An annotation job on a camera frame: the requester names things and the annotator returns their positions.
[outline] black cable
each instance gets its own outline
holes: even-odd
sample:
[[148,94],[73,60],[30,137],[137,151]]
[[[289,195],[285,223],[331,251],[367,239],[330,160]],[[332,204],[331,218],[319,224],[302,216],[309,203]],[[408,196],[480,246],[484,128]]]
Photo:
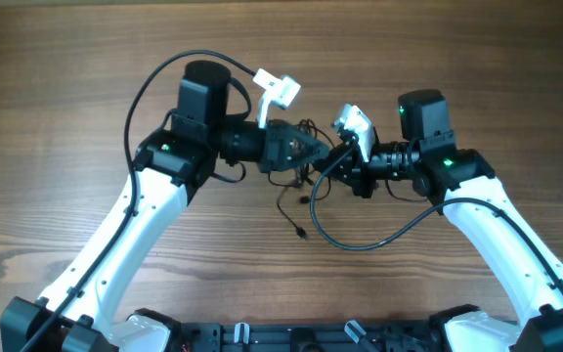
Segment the black cable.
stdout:
[[49,317],[49,319],[47,319],[47,321],[45,321],[45,323],[43,323],[43,325],[40,327],[40,329],[38,329],[38,331],[25,344],[25,346],[23,347],[21,352],[31,351],[31,349],[34,348],[36,343],[38,343],[38,341],[43,337],[43,335],[51,328],[51,325],[60,317],[60,315],[65,310],[65,308],[68,306],[68,304],[73,300],[73,298],[75,298],[75,296],[77,296],[78,292],[84,287],[84,285],[86,285],[86,282],[88,281],[88,279],[92,276],[92,274],[95,272],[97,267],[101,264],[101,262],[104,260],[106,255],[108,255],[109,251],[112,249],[112,247],[114,246],[114,244],[116,243],[118,238],[123,233],[123,230],[125,229],[125,227],[129,223],[129,220],[134,215],[134,209],[136,208],[136,201],[138,199],[138,180],[136,178],[136,171],[134,170],[134,162],[132,160],[132,155],[131,155],[131,152],[129,150],[129,127],[130,127],[130,124],[132,122],[132,116],[134,115],[134,110],[136,109],[138,102],[143,97],[143,94],[147,90],[147,87],[152,83],[153,79],[165,67],[167,67],[168,65],[170,65],[171,63],[173,63],[174,61],[176,61],[178,59],[185,58],[186,56],[190,56],[190,55],[209,55],[209,56],[213,56],[213,57],[216,57],[218,59],[225,60],[226,62],[240,68],[241,70],[243,70],[244,72],[246,72],[246,73],[248,73],[252,76],[255,75],[255,72],[253,70],[247,68],[243,64],[237,62],[236,60],[234,60],[234,59],[232,59],[232,58],[230,58],[226,55],[223,55],[221,53],[217,53],[217,52],[214,52],[214,51],[211,51],[211,50],[190,50],[190,51],[186,51],[186,52],[177,54],[177,55],[173,56],[172,58],[168,59],[167,61],[165,61],[164,63],[162,63],[160,66],[158,66],[152,72],[152,74],[150,74],[150,76],[147,78],[147,80],[145,81],[145,83],[143,84],[141,89],[138,91],[138,94],[136,94],[136,97],[134,98],[134,101],[132,102],[132,106],[130,107],[129,111],[127,112],[127,117],[125,119],[125,127],[123,128],[123,147],[125,149],[125,161],[127,162],[127,170],[129,171],[129,177],[130,177],[131,185],[132,185],[132,193],[131,193],[131,197],[130,197],[130,203],[129,203],[129,206],[127,207],[127,210],[125,212],[125,216],[123,217],[123,220],[121,221],[120,225],[118,226],[118,228],[114,232],[114,235],[109,240],[109,242],[106,244],[104,249],[102,249],[101,253],[99,253],[99,255],[97,256],[95,261],[93,261],[93,263],[88,268],[88,270],[86,270],[84,275],[82,275],[82,277],[79,279],[79,281],[77,282],[75,287],[68,292],[68,295],[66,296],[66,298],[62,301],[62,303],[58,306],[58,308],[56,308],[56,310],[54,310],[54,313]]
[[425,199],[409,199],[409,198],[403,198],[403,197],[395,196],[395,194],[393,194],[392,190],[390,189],[390,183],[388,182],[387,179],[386,179],[386,191],[388,191],[388,195],[390,195],[390,197],[392,197],[396,200],[400,200],[400,201],[407,201],[407,202],[424,202],[424,201],[427,201],[427,198],[425,198]]
[[219,175],[216,172],[212,172],[212,174],[210,175],[212,178],[215,178],[219,181],[223,181],[223,182],[227,182],[227,183],[238,183],[242,180],[244,180],[244,177],[246,176],[246,167],[244,167],[244,164],[242,162],[237,162],[238,164],[240,164],[240,167],[242,167],[242,174],[240,175],[240,178],[235,180],[235,179],[231,179],[231,178],[227,178],[223,175]]
[[271,180],[271,173],[269,172],[269,183],[273,186],[277,186],[277,187],[293,187],[293,188],[299,188],[300,185],[297,184],[296,179],[293,180],[292,182],[288,183],[288,184],[279,184],[273,180]]
[[278,207],[278,210],[280,211],[281,215],[283,215],[283,217],[288,220],[288,222],[290,224],[292,224],[292,226],[294,227],[294,230],[297,233],[297,236],[303,240],[306,240],[308,237],[308,234],[305,232],[305,230],[300,227],[299,225],[297,225],[294,221],[292,221],[292,219],[290,218],[290,216],[288,216],[288,214],[285,213],[285,211],[283,211],[282,209],[282,198],[283,195],[285,194],[285,192],[288,190],[288,188],[293,187],[293,182],[287,184],[285,187],[283,187],[283,190],[281,190],[280,195],[278,196],[277,201],[275,202],[276,206]]
[[315,131],[321,133],[327,139],[327,141],[329,142],[329,144],[331,145],[332,148],[335,147],[335,145],[333,144],[333,141],[331,141],[331,138],[329,138],[329,136],[327,136],[327,134],[325,132],[323,132],[322,129],[320,129],[317,126],[312,126],[312,128],[314,128]]
[[241,113],[234,113],[225,116],[226,123],[236,123],[245,121],[249,115],[251,114],[251,98],[249,98],[249,93],[246,91],[246,88],[240,83],[239,80],[232,77],[230,84],[242,95],[244,98],[244,102],[246,103],[246,111]]
[[162,123],[160,123],[160,125],[155,129],[155,131],[161,131],[164,129],[164,127],[166,127],[166,124],[168,123],[168,119],[171,117],[171,115],[176,111],[177,109],[171,109],[169,110],[166,115],[164,116],[164,119],[162,120]]
[[331,177],[327,176],[327,192],[325,192],[325,194],[322,195],[321,197],[317,198],[317,200],[323,200],[327,198],[330,192],[331,192]]
[[440,210],[447,205],[456,204],[456,203],[478,204],[478,205],[482,205],[482,206],[489,208],[494,213],[494,215],[496,217],[502,218],[512,229],[514,229],[514,231],[516,231],[516,233],[520,236],[520,238],[525,242],[527,247],[534,253],[534,255],[536,256],[538,261],[541,263],[544,270],[551,277],[551,280],[553,281],[553,284],[555,285],[555,287],[557,289],[559,289],[560,294],[563,296],[563,281],[560,280],[557,277],[557,274],[555,274],[555,272],[553,271],[550,264],[548,264],[548,262],[546,261],[544,256],[541,254],[540,250],[531,241],[531,239],[527,236],[527,234],[523,231],[523,229],[521,229],[520,226],[518,226],[518,224],[516,224],[516,222],[514,222],[514,220],[512,220],[503,210],[499,209],[498,207],[496,207],[495,205],[493,205],[493,204],[491,204],[487,201],[480,200],[480,199],[477,199],[477,198],[453,198],[453,199],[445,200],[442,203],[436,204],[436,205],[430,207],[429,209],[423,211],[422,213],[420,213],[420,215],[416,216],[416,218],[411,220],[408,225],[404,226],[403,228],[401,228],[401,230],[397,231],[396,233],[394,233],[390,237],[386,238],[383,241],[376,242],[376,243],[373,243],[373,244],[348,245],[348,244],[338,242],[335,239],[333,239],[332,237],[330,237],[323,230],[323,228],[321,227],[321,224],[319,223],[319,220],[317,219],[316,203],[314,202],[314,199],[316,197],[317,191],[319,190],[319,186],[321,185],[321,183],[323,182],[325,177],[327,177],[328,174],[331,173],[333,168],[335,168],[345,157],[347,157],[350,153],[352,153],[353,150],[356,148],[356,146],[357,146],[357,144],[352,145],[347,152],[345,152],[340,158],[338,158],[335,162],[333,162],[330,166],[328,166],[327,169],[325,169],[324,172],[321,174],[321,176],[319,177],[319,179],[317,180],[317,182],[314,185],[314,189],[312,190],[312,199],[310,201],[310,215],[312,216],[312,221],[314,222],[314,226],[317,228],[317,231],[319,231],[321,236],[323,236],[323,238],[326,239],[329,243],[333,244],[334,246],[336,246],[338,248],[346,249],[346,250],[361,251],[361,250],[376,249],[376,248],[382,247],[382,246],[396,240],[402,234],[406,233],[409,229],[411,229],[416,224],[418,224],[420,221],[422,221],[424,218],[429,216],[431,213],[433,213],[434,211]]

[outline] wood grain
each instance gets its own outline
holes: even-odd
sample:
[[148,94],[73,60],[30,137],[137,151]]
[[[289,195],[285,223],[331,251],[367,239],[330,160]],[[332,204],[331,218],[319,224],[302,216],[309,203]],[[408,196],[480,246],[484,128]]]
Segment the wood grain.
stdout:
[[192,4],[231,2],[274,2],[277,0],[0,0],[0,7],[20,6],[74,6],[74,5],[126,5],[126,4]]
[[[37,296],[72,260],[125,180],[125,113],[165,58],[227,53],[291,74],[296,103],[274,117],[327,129],[346,102],[400,139],[396,98],[438,88],[462,148],[479,150],[513,201],[563,260],[563,3],[426,1],[222,3],[0,9],[0,313]],[[140,141],[175,105],[185,63],[161,74],[132,125]],[[236,72],[248,82],[248,77]],[[246,84],[252,99],[259,90]],[[243,109],[239,99],[231,110]],[[231,173],[222,162],[220,172]],[[158,241],[119,310],[148,307],[182,321],[422,318],[457,304],[513,319],[475,248],[431,216],[386,248],[335,249],[307,207],[275,209],[279,189],[248,167],[237,185],[210,180]],[[412,196],[407,183],[395,191]],[[334,184],[319,204],[341,241],[380,240],[426,204]]]

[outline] wire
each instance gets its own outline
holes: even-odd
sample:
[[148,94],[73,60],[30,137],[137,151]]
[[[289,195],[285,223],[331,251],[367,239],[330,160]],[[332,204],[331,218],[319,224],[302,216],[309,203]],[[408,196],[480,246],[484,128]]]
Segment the wire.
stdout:
[[230,84],[242,95],[244,102],[246,103],[246,111],[241,113],[234,113],[225,116],[226,122],[240,122],[245,121],[251,114],[251,98],[249,98],[249,93],[246,88],[240,83],[239,80],[232,77]]
[[155,131],[161,131],[164,129],[164,127],[166,127],[166,123],[168,123],[168,119],[171,117],[171,115],[177,111],[177,109],[171,109],[169,110],[166,115],[164,116],[164,119],[162,120],[162,123],[160,123],[160,125],[155,129]]
[[388,191],[388,195],[390,195],[390,197],[396,199],[396,200],[400,200],[400,201],[407,201],[407,202],[424,202],[427,201],[427,198],[425,199],[409,199],[409,198],[403,198],[403,197],[397,197],[392,193],[392,190],[390,189],[390,183],[388,182],[388,179],[386,179],[386,191]]
[[[302,131],[306,134],[309,134],[310,136],[312,136],[315,139],[318,139],[319,134],[322,134],[327,139],[327,141],[329,142],[331,147],[332,148],[335,147],[331,138],[329,138],[329,136],[327,136],[327,134],[323,130],[321,130],[319,127],[317,127],[317,125],[316,125],[316,123],[314,122],[313,119],[311,119],[311,118],[302,119],[301,121],[299,121],[299,123],[297,123],[295,125],[295,127],[297,127],[300,131]],[[294,180],[292,180],[291,182],[289,182],[287,184],[280,184],[280,183],[274,182],[271,179],[271,173],[270,172],[269,172],[269,175],[268,175],[269,183],[271,185],[277,186],[277,187],[283,187],[283,190],[280,191],[280,194],[279,194],[278,199],[276,201],[276,206],[278,208],[278,211],[290,223],[290,225],[292,225],[294,227],[297,235],[303,240],[307,239],[307,233],[305,232],[305,230],[302,227],[298,226],[285,211],[283,211],[283,209],[282,209],[282,198],[285,195],[287,189],[290,188],[290,187],[300,189],[300,188],[303,187],[303,185],[305,183],[308,183],[309,185],[314,185],[314,182],[310,179],[309,176],[311,174],[313,174],[315,171],[316,170],[310,171],[310,164],[306,164],[306,165],[302,165],[300,167],[297,167],[294,170]],[[331,192],[331,178],[327,177],[327,192],[323,196],[316,198],[316,200],[323,200],[323,199],[327,198],[329,196],[330,192]],[[309,196],[303,196],[303,197],[299,198],[299,202],[302,203],[302,204],[307,204],[307,203],[310,202],[310,197]]]
[[[215,58],[222,59],[222,60],[238,67],[239,69],[243,70],[244,72],[246,72],[246,73],[248,73],[252,76],[255,75],[255,72],[253,70],[247,68],[243,64],[237,62],[236,60],[234,60],[234,59],[232,59],[232,58],[230,58],[226,55],[223,55],[221,53],[217,53],[217,52],[211,51],[211,50],[190,50],[190,51],[186,51],[186,52],[177,54],[177,55],[173,56],[172,58],[168,59],[167,61],[165,61],[164,63],[162,63],[160,66],[158,66],[152,72],[152,74],[150,74],[150,76],[147,78],[147,80],[145,81],[145,83],[143,84],[141,89],[138,91],[138,94],[136,94],[136,97],[134,98],[134,101],[132,102],[132,105],[131,105],[129,111],[127,112],[127,117],[125,118],[125,127],[123,128],[123,148],[125,150],[125,161],[127,162],[127,170],[129,171],[129,177],[130,177],[130,180],[131,180],[130,183],[131,183],[131,186],[132,186],[130,203],[129,203],[129,206],[127,207],[127,210],[125,212],[125,216],[123,217],[123,220],[121,221],[120,225],[118,226],[118,228],[114,232],[114,235],[109,240],[109,242],[106,244],[104,249],[102,249],[101,253],[99,253],[99,255],[97,256],[95,261],[93,261],[93,263],[90,265],[88,270],[86,270],[84,275],[82,275],[82,277],[79,279],[79,281],[77,282],[75,287],[73,289],[69,290],[68,295],[62,301],[62,303],[58,306],[58,308],[56,308],[56,310],[54,310],[54,313],[47,319],[47,321],[45,321],[45,323],[43,323],[43,325],[40,327],[40,329],[38,329],[38,331],[25,344],[25,346],[23,347],[21,352],[31,351],[34,348],[34,346],[38,343],[38,341],[40,341],[40,339],[43,337],[43,335],[45,333],[47,333],[47,331],[51,328],[51,325],[60,317],[60,315],[65,310],[65,308],[68,306],[68,304],[77,296],[77,294],[84,287],[84,285],[86,285],[86,282],[88,281],[88,279],[90,279],[90,277],[93,275],[93,273],[95,272],[97,267],[99,267],[99,265],[102,263],[102,261],[104,260],[106,255],[108,255],[109,251],[112,249],[112,247],[114,246],[116,241],[119,239],[119,237],[123,233],[123,230],[125,229],[125,227],[129,223],[129,220],[132,218],[132,216],[135,216],[134,215],[134,209],[136,209],[136,201],[138,199],[138,180],[137,180],[137,177],[136,177],[136,171],[134,170],[134,161],[132,160],[132,155],[131,155],[131,152],[129,150],[129,127],[130,127],[130,124],[132,122],[132,116],[134,115],[134,110],[136,109],[138,102],[143,97],[143,94],[147,90],[147,87],[149,87],[149,85],[152,83],[153,79],[165,67],[169,66],[171,63],[175,62],[176,60],[179,60],[179,59],[185,58],[186,56],[191,56],[191,55],[213,56]],[[168,121],[168,116],[169,116],[169,114],[167,114],[164,117],[164,119],[167,120],[167,121]]]
[[242,174],[240,175],[240,178],[237,179],[237,180],[227,178],[223,175],[219,175],[216,172],[212,172],[212,174],[210,176],[219,180],[219,181],[223,181],[223,182],[227,182],[227,183],[238,183],[238,182],[244,180],[244,177],[246,176],[246,168],[244,167],[244,164],[242,162],[239,161],[237,163],[240,164],[240,167],[242,167]]
[[482,205],[482,206],[489,208],[495,214],[496,217],[502,218],[512,229],[514,229],[514,231],[525,242],[527,247],[534,253],[534,255],[536,256],[538,261],[541,263],[544,270],[551,277],[551,280],[553,281],[553,284],[555,285],[555,287],[559,290],[560,294],[563,296],[563,281],[560,280],[557,277],[557,274],[555,274],[555,272],[553,271],[550,264],[548,264],[548,262],[546,261],[544,256],[541,254],[540,250],[536,247],[536,245],[532,242],[532,240],[527,236],[527,234],[523,231],[523,229],[521,229],[521,227],[518,226],[518,224],[516,224],[516,222],[514,220],[512,220],[503,210],[499,209],[498,207],[496,207],[495,205],[493,205],[493,204],[491,204],[487,201],[480,200],[480,199],[477,199],[477,198],[453,198],[453,199],[445,200],[442,203],[436,204],[436,205],[430,207],[429,209],[423,211],[422,213],[420,213],[418,216],[416,216],[416,218],[411,220],[408,225],[404,226],[403,228],[401,228],[401,230],[395,232],[390,237],[386,238],[383,241],[376,242],[376,243],[373,243],[373,244],[348,245],[348,244],[338,242],[335,239],[333,239],[332,237],[330,237],[323,230],[323,228],[321,227],[321,224],[319,223],[319,220],[317,218],[315,197],[316,197],[317,191],[319,190],[319,186],[321,185],[321,183],[323,182],[325,177],[327,177],[328,174],[331,173],[333,168],[336,167],[342,160],[344,160],[345,157],[347,157],[349,154],[351,154],[355,150],[356,146],[357,146],[357,143],[350,146],[348,151],[346,151],[341,157],[339,157],[330,166],[328,166],[327,169],[325,169],[323,171],[323,173],[321,174],[321,176],[319,177],[319,179],[315,183],[314,189],[312,190],[312,199],[310,200],[310,215],[312,216],[312,221],[314,222],[314,226],[317,228],[317,231],[329,243],[333,244],[334,246],[336,246],[338,248],[345,249],[345,250],[362,251],[362,250],[376,249],[376,248],[382,247],[382,246],[396,240],[402,234],[406,233],[409,229],[411,229],[416,224],[418,224],[420,221],[422,221],[424,218],[429,216],[431,213],[433,213],[434,211],[440,210],[447,205],[456,204],[456,203],[478,204],[478,205]]

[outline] wooden table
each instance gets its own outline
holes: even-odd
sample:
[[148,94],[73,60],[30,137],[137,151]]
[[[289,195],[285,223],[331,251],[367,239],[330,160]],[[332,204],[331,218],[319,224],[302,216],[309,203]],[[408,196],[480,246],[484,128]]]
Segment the wooden table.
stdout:
[[[303,89],[273,117],[328,130],[359,105],[381,141],[400,140],[396,99],[438,88],[461,148],[480,151],[523,216],[563,260],[563,2],[253,2],[0,9],[0,313],[37,297],[86,243],[126,177],[121,131],[147,75],[193,48],[221,51]],[[151,86],[132,125],[136,145],[175,106],[187,61]],[[235,70],[257,101],[258,87]],[[243,103],[234,92],[230,110]],[[223,162],[219,172],[232,174]],[[279,180],[290,175],[277,175]],[[413,196],[410,184],[395,184]],[[252,165],[237,185],[209,180],[169,228],[123,298],[118,320],[147,307],[178,320],[250,322],[424,318],[473,303],[513,311],[467,239],[433,215],[385,248],[343,252],[311,226],[291,192]],[[334,184],[326,229],[380,240],[426,204],[383,189],[354,198]]]

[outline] white plastic part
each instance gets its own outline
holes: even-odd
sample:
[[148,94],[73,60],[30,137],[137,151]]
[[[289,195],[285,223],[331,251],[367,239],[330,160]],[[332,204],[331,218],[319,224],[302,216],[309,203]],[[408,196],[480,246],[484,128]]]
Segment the white plastic part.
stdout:
[[[90,277],[81,297],[75,298],[64,311],[64,315],[74,321],[83,314],[92,317],[93,329],[104,335],[108,335],[121,297],[147,253],[188,206],[186,188],[172,184],[170,176],[146,168],[137,172],[137,177],[140,190],[138,214],[132,217],[112,250]],[[40,294],[49,298],[47,309],[54,311],[60,305],[67,290],[77,284],[98,257],[123,220],[130,197],[128,178],[118,201],[95,235],[66,270]]]
[[355,320],[348,321],[347,324],[344,325],[344,331],[347,333],[349,337],[351,337],[351,339],[355,343],[360,343],[360,339],[362,338],[362,336],[365,336],[367,334],[367,332],[364,329],[362,329],[360,324],[358,324],[358,322],[356,322]]
[[[240,329],[242,329],[243,335],[242,340],[240,340]],[[244,343],[249,344],[249,338],[251,336],[251,327],[247,323],[238,323],[234,327],[234,343]]]
[[113,325],[106,338],[119,352],[162,352],[170,335],[163,323],[133,315],[126,322]]
[[279,79],[262,68],[253,76],[253,82],[264,88],[257,117],[258,127],[262,129],[266,128],[269,105],[286,110],[301,89],[301,85],[290,76],[284,75]]
[[375,131],[372,129],[372,122],[360,108],[346,104],[340,111],[338,118],[333,122],[333,127],[336,131],[342,128],[357,134],[362,159],[364,162],[368,162],[372,145],[375,143]]
[[[462,182],[459,189],[447,191],[445,200],[451,198],[477,198],[502,209],[523,229],[558,278],[563,280],[562,262],[520,216],[497,178],[482,176]],[[472,203],[447,205],[444,213],[479,250],[497,276],[514,306],[521,327],[538,316],[544,304],[550,304],[555,309],[563,308],[563,297],[557,288],[552,288],[551,279],[540,261],[504,220],[497,218],[485,206]]]
[[445,324],[454,352],[509,352],[520,331],[520,327],[492,319],[481,311],[462,314]]

